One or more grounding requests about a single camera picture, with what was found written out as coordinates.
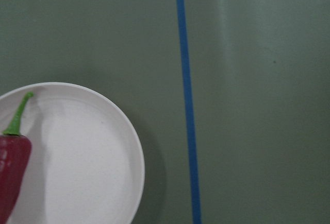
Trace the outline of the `red chili pepper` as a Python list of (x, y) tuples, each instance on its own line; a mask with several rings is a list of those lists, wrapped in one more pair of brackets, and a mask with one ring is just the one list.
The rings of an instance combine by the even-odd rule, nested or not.
[(24, 95), (8, 127), (1, 134), (1, 223), (6, 223), (20, 194), (32, 143), (20, 133), (21, 117), (32, 92)]

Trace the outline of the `pink plate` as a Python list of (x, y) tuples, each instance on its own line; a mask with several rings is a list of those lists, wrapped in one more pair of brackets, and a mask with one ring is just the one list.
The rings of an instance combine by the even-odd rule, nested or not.
[(27, 92), (21, 133), (32, 152), (9, 223), (131, 223), (145, 166), (126, 115), (86, 87), (37, 83), (1, 96), (1, 129)]

